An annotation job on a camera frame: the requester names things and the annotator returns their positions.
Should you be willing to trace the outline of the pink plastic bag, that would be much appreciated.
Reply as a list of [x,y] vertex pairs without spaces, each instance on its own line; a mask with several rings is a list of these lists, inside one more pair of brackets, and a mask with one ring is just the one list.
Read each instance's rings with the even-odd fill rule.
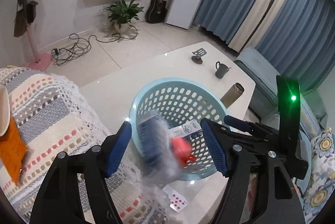
[[197,157],[192,154],[192,145],[180,137],[170,139],[173,154],[181,167],[186,167],[188,163],[194,163]]

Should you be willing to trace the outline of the white blue tea packet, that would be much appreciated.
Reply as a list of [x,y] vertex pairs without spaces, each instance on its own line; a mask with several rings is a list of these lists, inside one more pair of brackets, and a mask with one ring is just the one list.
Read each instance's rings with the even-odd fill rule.
[[137,126],[143,161],[152,184],[168,184],[181,175],[181,167],[173,155],[169,125],[155,110],[147,112]]

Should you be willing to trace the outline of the brown thermos bottle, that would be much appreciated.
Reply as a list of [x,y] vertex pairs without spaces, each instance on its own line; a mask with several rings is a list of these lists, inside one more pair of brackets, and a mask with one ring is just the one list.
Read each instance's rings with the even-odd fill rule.
[[223,95],[220,101],[226,108],[229,108],[244,92],[244,87],[240,83],[235,83],[230,89]]

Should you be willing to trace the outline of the light blue plastic basket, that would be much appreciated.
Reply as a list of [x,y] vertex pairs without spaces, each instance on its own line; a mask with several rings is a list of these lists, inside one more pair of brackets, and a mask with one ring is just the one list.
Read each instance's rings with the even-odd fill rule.
[[[223,103],[208,89],[190,80],[166,78],[147,84],[135,97],[129,111],[132,125],[132,140],[140,156],[143,149],[140,144],[138,124],[147,112],[155,110],[167,124],[174,128],[189,121],[200,122],[208,118],[222,125],[228,111]],[[216,172],[214,161],[205,144],[202,134],[193,135],[188,139],[192,145],[195,162],[188,162],[181,180],[200,180]]]

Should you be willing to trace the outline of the playing card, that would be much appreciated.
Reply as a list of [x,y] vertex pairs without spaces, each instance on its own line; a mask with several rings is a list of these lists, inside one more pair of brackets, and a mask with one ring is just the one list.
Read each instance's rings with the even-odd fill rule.
[[188,201],[185,197],[179,194],[174,188],[169,185],[163,187],[163,191],[167,194],[170,200],[170,208],[176,213],[180,213],[188,205]]

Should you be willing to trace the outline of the floral cushion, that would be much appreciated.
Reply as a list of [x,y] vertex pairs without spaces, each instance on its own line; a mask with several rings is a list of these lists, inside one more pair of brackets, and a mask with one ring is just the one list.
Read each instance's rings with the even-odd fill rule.
[[334,191],[334,135],[325,129],[311,140],[312,169],[303,196],[303,213],[311,223],[321,212]]

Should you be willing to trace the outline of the striped woven blanket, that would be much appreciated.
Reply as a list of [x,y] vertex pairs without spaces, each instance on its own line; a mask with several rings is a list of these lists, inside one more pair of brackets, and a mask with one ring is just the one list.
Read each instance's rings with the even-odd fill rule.
[[[55,156],[86,152],[110,132],[76,84],[63,76],[23,67],[1,69],[11,115],[28,151],[18,184],[1,168],[1,190],[24,223],[29,223],[41,183]],[[123,223],[167,223],[167,200],[143,182],[139,168],[123,156],[106,180]]]

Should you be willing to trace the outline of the phone stand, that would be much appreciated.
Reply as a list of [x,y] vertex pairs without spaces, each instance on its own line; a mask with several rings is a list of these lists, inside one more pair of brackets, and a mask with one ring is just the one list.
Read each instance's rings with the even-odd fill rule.
[[201,65],[203,63],[202,57],[204,57],[207,54],[204,48],[200,48],[192,53],[193,56],[191,57],[191,60],[198,65]]

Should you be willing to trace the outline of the orange foil wrapper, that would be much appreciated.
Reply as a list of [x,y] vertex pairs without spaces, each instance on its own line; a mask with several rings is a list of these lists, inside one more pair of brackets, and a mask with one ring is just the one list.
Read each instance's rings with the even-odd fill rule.
[[22,171],[22,161],[28,147],[21,139],[19,129],[13,117],[10,118],[7,131],[1,136],[0,144],[1,161],[10,175],[11,180],[17,185]]

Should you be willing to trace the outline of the pink coat stand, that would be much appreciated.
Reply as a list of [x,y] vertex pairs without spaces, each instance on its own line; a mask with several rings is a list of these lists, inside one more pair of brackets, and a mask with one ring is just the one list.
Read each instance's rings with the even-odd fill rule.
[[36,46],[36,36],[33,33],[32,24],[27,23],[27,37],[33,53],[33,59],[29,61],[27,67],[33,70],[45,71],[52,60],[52,56],[49,53],[40,54]]

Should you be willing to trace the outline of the blue curtains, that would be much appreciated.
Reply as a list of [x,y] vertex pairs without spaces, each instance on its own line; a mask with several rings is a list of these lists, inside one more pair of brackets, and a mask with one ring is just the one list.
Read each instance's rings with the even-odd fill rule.
[[236,52],[255,48],[305,91],[334,69],[334,0],[202,0],[194,22]]

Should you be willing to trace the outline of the green potted plant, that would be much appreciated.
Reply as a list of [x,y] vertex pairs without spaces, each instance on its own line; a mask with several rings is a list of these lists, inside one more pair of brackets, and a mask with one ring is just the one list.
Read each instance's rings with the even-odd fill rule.
[[139,21],[139,13],[144,11],[136,0],[127,3],[125,0],[115,0],[112,4],[104,8],[108,12],[108,19],[113,28],[119,34],[125,34],[130,28],[132,20]]

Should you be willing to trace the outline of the black acoustic guitar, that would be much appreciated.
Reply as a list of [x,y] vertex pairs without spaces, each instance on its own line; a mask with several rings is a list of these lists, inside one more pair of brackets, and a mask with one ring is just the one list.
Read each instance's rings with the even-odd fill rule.
[[166,17],[167,8],[165,0],[151,0],[145,18],[148,23],[162,23]]

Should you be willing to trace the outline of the brown hanging bag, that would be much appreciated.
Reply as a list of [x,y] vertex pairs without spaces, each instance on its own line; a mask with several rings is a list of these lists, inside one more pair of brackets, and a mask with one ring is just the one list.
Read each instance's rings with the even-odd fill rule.
[[14,37],[18,38],[25,34],[27,30],[26,6],[17,4],[17,11],[14,21]]

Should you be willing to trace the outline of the black hanging bag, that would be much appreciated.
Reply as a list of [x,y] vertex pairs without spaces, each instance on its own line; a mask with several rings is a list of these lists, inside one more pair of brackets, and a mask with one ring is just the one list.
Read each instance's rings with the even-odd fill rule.
[[26,6],[26,18],[27,18],[27,23],[29,24],[32,24],[35,20],[37,5],[38,5],[38,2],[32,0]]

